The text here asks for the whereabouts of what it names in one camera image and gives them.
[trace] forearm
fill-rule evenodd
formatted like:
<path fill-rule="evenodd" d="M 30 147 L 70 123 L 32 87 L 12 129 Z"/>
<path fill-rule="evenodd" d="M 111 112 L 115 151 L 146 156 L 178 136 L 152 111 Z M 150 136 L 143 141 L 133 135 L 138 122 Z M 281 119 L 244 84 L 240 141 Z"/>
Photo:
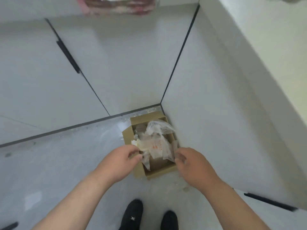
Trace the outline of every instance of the forearm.
<path fill-rule="evenodd" d="M 110 184 L 99 171 L 84 178 L 33 230 L 84 230 Z"/>
<path fill-rule="evenodd" d="M 267 230 L 267 225 L 229 185 L 220 179 L 202 185 L 224 230 Z"/>

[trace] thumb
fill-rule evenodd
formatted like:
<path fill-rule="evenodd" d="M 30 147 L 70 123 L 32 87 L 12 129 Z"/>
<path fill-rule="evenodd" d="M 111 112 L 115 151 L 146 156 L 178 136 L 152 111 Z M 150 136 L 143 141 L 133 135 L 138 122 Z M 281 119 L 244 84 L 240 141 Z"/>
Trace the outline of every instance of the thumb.
<path fill-rule="evenodd" d="M 176 163 L 177 168 L 178 168 L 179 171 L 184 170 L 185 164 L 182 162 L 182 160 L 176 158 L 176 159 L 175 159 L 175 163 Z"/>
<path fill-rule="evenodd" d="M 142 158 L 143 156 L 141 154 L 138 154 L 133 158 L 129 159 L 129 163 L 132 166 L 132 168 L 134 168 L 142 160 Z"/>

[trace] floor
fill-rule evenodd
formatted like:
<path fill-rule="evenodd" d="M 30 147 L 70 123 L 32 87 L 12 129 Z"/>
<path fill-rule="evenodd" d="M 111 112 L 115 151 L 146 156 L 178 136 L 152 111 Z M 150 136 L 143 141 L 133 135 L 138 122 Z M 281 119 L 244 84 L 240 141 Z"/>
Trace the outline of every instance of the floor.
<path fill-rule="evenodd" d="M 30 230 L 109 153 L 123 145 L 121 132 L 129 118 L 160 107 L 48 135 L 0 149 L 0 229 L 18 221 Z M 307 212 L 289 212 L 240 196 L 272 229 L 305 229 Z M 134 198 L 144 203 L 141 229 L 159 229 L 163 213 L 176 212 L 180 229 L 222 229 L 213 209 L 200 192 L 178 172 L 150 181 L 129 175 L 111 187 L 87 230 L 118 230 L 126 206 Z"/>

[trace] hand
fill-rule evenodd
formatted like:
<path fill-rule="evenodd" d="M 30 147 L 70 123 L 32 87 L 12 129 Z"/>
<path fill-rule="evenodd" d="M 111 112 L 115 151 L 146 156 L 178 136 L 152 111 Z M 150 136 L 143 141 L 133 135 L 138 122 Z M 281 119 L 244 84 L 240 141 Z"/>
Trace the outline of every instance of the hand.
<path fill-rule="evenodd" d="M 124 145 L 111 151 L 95 169 L 106 182 L 112 186 L 123 180 L 142 160 L 142 155 L 136 154 L 140 149 L 134 145 Z"/>
<path fill-rule="evenodd" d="M 214 182 L 221 181 L 207 159 L 192 148 L 177 149 L 175 163 L 186 182 L 201 192 Z"/>

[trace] person's right arm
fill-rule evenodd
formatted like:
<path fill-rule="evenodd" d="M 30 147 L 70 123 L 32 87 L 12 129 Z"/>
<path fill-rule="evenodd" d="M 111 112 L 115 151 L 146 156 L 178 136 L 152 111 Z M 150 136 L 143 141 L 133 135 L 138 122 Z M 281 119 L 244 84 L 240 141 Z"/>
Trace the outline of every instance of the person's right arm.
<path fill-rule="evenodd" d="M 224 230 L 268 230 L 268 226 L 216 174 L 206 158 L 192 148 L 179 148 L 175 162 L 182 177 L 213 207 Z"/>

